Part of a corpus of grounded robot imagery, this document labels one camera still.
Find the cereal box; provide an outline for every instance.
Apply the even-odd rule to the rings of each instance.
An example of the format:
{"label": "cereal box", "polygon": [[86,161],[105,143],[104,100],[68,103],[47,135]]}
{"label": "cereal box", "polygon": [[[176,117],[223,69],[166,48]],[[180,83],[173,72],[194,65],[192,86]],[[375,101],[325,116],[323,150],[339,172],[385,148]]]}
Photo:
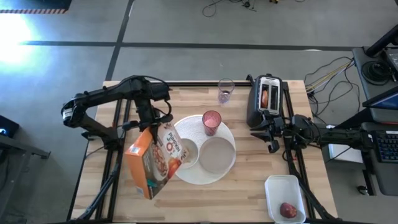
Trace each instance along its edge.
{"label": "cereal box", "polygon": [[137,192],[148,199],[160,192],[188,156],[172,123],[161,124],[157,135],[155,144],[150,129],[145,129],[124,153]]}

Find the clear glass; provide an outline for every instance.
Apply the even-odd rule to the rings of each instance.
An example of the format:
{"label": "clear glass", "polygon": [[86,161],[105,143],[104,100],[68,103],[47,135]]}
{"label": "clear glass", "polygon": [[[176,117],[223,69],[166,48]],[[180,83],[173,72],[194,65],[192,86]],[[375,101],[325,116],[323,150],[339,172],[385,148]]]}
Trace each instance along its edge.
{"label": "clear glass", "polygon": [[234,81],[229,78],[223,78],[218,82],[218,102],[226,103],[229,101],[231,94],[235,88]]}
{"label": "clear glass", "polygon": [[207,111],[201,120],[203,121],[206,135],[213,136],[221,124],[221,115],[217,111]]}

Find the wooden table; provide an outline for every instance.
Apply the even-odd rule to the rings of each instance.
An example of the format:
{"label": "wooden table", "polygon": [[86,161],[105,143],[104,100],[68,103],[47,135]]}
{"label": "wooden table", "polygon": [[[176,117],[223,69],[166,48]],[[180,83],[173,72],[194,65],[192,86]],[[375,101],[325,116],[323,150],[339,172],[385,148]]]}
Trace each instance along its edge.
{"label": "wooden table", "polygon": [[[117,83],[104,82],[104,85]],[[311,117],[303,81],[288,83],[294,113]],[[114,222],[271,222],[264,182],[270,175],[288,174],[289,171],[287,163],[282,160],[282,140],[279,141],[280,149],[275,154],[269,154],[267,144],[249,134],[246,124],[248,93],[248,87],[236,87],[229,103],[220,106],[217,101],[217,87],[173,87],[170,103],[174,123],[193,114],[203,114],[208,110],[218,111],[234,135],[236,162],[225,177],[209,185],[188,184],[174,176],[153,200],[148,200],[136,193],[134,181],[123,161]],[[164,102],[155,102],[154,106],[167,111]],[[105,126],[111,126],[115,107],[116,102],[99,106],[95,119]],[[130,119],[138,119],[133,107],[134,103]],[[134,142],[138,134],[137,130],[127,133],[125,149]],[[100,140],[90,142],[87,153],[101,146]],[[312,192],[328,212],[336,216],[322,152],[308,147],[303,150],[303,156]],[[81,215],[98,193],[105,157],[106,151],[100,150],[85,161],[72,218]]]}

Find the gray floor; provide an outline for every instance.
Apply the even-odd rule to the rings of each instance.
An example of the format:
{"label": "gray floor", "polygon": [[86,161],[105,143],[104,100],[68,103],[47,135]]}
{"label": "gray floor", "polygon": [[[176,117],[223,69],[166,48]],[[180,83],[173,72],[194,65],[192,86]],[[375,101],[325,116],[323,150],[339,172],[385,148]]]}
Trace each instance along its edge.
{"label": "gray floor", "polygon": [[[75,93],[99,88],[114,47],[13,46],[15,40],[115,42],[128,0],[74,0],[65,15],[0,14],[0,114],[21,125],[17,138],[52,151],[49,160],[32,159],[13,195],[11,214],[24,214],[28,223],[66,219],[87,142],[81,130],[63,126],[60,108]],[[281,0],[278,5],[258,0],[257,12],[229,1],[205,18],[202,8],[211,1],[136,0],[125,42],[362,46],[372,44],[398,21],[393,0]],[[122,47],[113,80],[133,74],[164,80],[243,79],[271,73],[283,79],[304,75],[351,52],[299,50],[158,49]],[[335,62],[312,78],[345,61]],[[348,78],[360,84],[356,69]],[[333,80],[322,93],[327,100]],[[341,84],[333,96],[349,86]],[[356,93],[330,103],[321,115],[339,123],[355,114]],[[331,162],[328,176],[338,214],[344,220],[396,223],[398,198],[359,195],[361,166]]]}

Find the pink cup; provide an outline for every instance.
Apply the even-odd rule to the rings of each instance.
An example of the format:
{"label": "pink cup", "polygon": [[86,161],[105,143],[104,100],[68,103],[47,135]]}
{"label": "pink cup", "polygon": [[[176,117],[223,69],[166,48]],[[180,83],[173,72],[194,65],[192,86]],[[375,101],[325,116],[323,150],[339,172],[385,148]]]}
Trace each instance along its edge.
{"label": "pink cup", "polygon": [[203,115],[202,121],[206,135],[213,136],[221,124],[221,115],[217,111],[207,111]]}

